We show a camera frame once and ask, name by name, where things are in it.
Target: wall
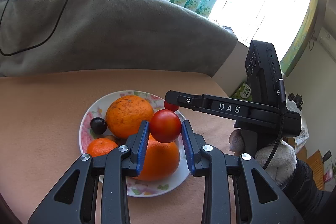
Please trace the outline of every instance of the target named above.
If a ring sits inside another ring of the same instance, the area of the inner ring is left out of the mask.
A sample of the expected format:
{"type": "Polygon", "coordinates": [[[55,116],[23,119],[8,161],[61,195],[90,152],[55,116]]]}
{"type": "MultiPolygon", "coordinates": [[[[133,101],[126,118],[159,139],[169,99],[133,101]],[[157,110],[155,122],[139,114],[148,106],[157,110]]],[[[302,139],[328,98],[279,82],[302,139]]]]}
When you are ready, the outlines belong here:
{"type": "MultiPolygon", "coordinates": [[[[310,51],[307,47],[285,80],[288,93],[302,95],[302,112],[306,119],[309,139],[306,143],[307,156],[318,149],[322,156],[331,151],[336,158],[336,64],[316,42],[310,51]]],[[[332,190],[335,180],[326,185],[332,190]]]]}
{"type": "Polygon", "coordinates": [[[336,39],[336,0],[328,0],[324,18],[325,29],[336,39]]]}
{"type": "Polygon", "coordinates": [[[238,41],[232,53],[213,76],[228,96],[231,96],[246,80],[245,59],[248,50],[248,47],[238,41]]]}

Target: tomato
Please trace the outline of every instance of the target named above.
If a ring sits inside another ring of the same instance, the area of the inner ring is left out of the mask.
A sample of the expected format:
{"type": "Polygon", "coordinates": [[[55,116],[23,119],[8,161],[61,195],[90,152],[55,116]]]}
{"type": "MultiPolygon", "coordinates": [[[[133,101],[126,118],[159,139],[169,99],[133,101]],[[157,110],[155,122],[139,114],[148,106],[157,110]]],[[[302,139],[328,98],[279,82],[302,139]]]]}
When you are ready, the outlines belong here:
{"type": "Polygon", "coordinates": [[[181,133],[181,121],[171,110],[161,109],[149,122],[149,132],[158,142],[173,142],[181,133]]]}
{"type": "Polygon", "coordinates": [[[164,106],[165,106],[165,109],[169,109],[173,112],[175,112],[176,110],[179,109],[180,106],[177,106],[177,105],[173,105],[173,104],[169,104],[166,100],[164,101],[164,106]]]}

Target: black cable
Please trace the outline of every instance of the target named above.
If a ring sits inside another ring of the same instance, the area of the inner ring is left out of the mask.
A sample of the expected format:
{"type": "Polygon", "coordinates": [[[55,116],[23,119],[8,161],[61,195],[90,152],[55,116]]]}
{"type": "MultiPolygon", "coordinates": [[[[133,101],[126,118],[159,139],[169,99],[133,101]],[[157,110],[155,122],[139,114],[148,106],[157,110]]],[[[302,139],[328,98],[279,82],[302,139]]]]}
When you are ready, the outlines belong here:
{"type": "MultiPolygon", "coordinates": [[[[7,5],[8,5],[8,2],[9,2],[9,0],[6,1],[5,6],[4,6],[4,9],[3,9],[2,14],[1,14],[1,17],[0,17],[0,29],[1,29],[2,18],[3,18],[3,15],[4,15],[4,13],[5,13],[5,10],[6,10],[6,7],[7,7],[7,5]]],[[[34,45],[34,46],[31,46],[31,47],[27,47],[27,48],[21,49],[21,50],[18,50],[18,51],[16,51],[16,52],[12,52],[12,53],[10,53],[10,54],[6,54],[6,53],[4,53],[4,52],[2,51],[2,49],[1,49],[1,42],[0,42],[0,53],[1,53],[3,56],[12,56],[12,55],[18,54],[18,53],[20,53],[20,52],[25,52],[25,51],[31,50],[31,49],[33,49],[33,48],[37,48],[37,47],[43,45],[44,43],[46,43],[46,42],[50,39],[50,37],[54,34],[54,32],[55,32],[55,30],[56,30],[56,27],[57,27],[57,25],[58,25],[58,22],[59,22],[59,20],[60,20],[60,18],[61,18],[61,16],[62,16],[62,13],[63,13],[63,11],[64,11],[65,6],[66,6],[67,3],[68,3],[68,0],[65,0],[64,5],[63,5],[63,7],[62,7],[62,10],[61,10],[61,12],[60,12],[60,14],[59,14],[59,16],[58,16],[57,21],[56,21],[56,24],[55,24],[54,29],[52,30],[52,32],[50,33],[50,35],[49,35],[44,41],[42,41],[41,43],[39,43],[39,44],[37,44],[37,45],[34,45]]]]}
{"type": "Polygon", "coordinates": [[[282,130],[284,128],[284,120],[285,120],[285,114],[284,113],[281,113],[280,115],[280,128],[279,128],[279,133],[278,133],[278,136],[277,136],[277,140],[275,141],[275,144],[274,144],[274,147],[273,147],[273,150],[271,152],[271,154],[269,154],[268,156],[268,159],[266,160],[264,166],[263,166],[263,169],[266,170],[267,166],[269,165],[269,163],[271,162],[280,142],[281,142],[281,135],[282,135],[282,130]]]}
{"type": "Polygon", "coordinates": [[[314,37],[314,33],[315,33],[315,30],[313,30],[313,33],[311,34],[311,38],[309,39],[309,42],[308,42],[309,51],[311,51],[314,48],[314,43],[317,40],[317,37],[314,37]],[[310,48],[310,42],[311,42],[312,39],[314,39],[313,40],[313,46],[310,48]]]}

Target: hand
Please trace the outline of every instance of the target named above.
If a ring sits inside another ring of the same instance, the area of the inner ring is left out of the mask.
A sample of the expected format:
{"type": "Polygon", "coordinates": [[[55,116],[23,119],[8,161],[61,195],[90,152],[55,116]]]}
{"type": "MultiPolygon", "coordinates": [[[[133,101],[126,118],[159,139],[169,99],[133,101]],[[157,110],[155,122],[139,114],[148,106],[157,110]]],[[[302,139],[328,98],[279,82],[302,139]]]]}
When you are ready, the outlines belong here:
{"type": "MultiPolygon", "coordinates": [[[[235,155],[240,155],[245,150],[245,144],[241,136],[241,129],[233,130],[230,137],[230,151],[235,155]]],[[[255,154],[255,160],[263,166],[271,154],[274,145],[266,146],[258,150],[255,154]]],[[[281,141],[277,151],[275,152],[271,162],[266,168],[266,172],[276,182],[276,184],[284,189],[290,180],[296,168],[296,156],[293,147],[284,141],[281,141]]]]}

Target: blue gripper pad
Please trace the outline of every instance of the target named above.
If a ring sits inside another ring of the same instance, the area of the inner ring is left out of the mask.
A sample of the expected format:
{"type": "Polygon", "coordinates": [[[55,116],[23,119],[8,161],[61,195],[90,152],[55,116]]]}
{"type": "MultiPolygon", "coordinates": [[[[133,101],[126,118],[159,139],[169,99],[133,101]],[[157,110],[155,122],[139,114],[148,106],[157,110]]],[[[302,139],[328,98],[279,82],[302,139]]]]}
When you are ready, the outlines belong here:
{"type": "Polygon", "coordinates": [[[136,159],[136,173],[137,176],[140,175],[140,172],[143,168],[143,163],[145,162],[145,156],[147,151],[147,145],[148,145],[148,138],[149,138],[149,123],[147,121],[142,121],[138,135],[142,133],[139,149],[137,152],[137,159],[136,159]]]}
{"type": "Polygon", "coordinates": [[[190,173],[194,175],[196,171],[195,162],[194,162],[194,152],[193,152],[193,147],[191,146],[191,141],[189,138],[188,130],[185,125],[186,121],[188,120],[185,120],[182,122],[182,140],[183,140],[185,158],[187,159],[188,169],[190,173]]]}

